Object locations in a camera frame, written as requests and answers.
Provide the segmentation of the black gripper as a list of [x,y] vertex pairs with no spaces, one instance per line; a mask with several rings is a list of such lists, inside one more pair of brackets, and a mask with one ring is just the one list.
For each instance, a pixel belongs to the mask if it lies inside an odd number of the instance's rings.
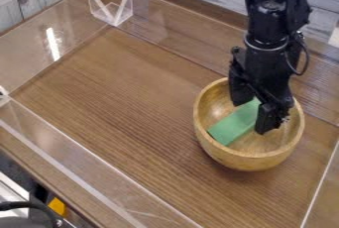
[[289,88],[291,70],[286,65],[286,53],[233,47],[230,67],[230,92],[235,106],[257,97],[258,107],[254,130],[263,135],[278,129],[294,105]]

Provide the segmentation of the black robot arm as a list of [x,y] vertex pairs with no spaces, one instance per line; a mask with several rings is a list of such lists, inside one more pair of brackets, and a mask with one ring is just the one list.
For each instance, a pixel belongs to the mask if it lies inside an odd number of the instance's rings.
[[309,68],[310,53],[301,29],[313,12],[307,0],[246,0],[245,46],[233,48],[231,99],[237,106],[259,101],[254,129],[277,129],[294,107],[290,78]]

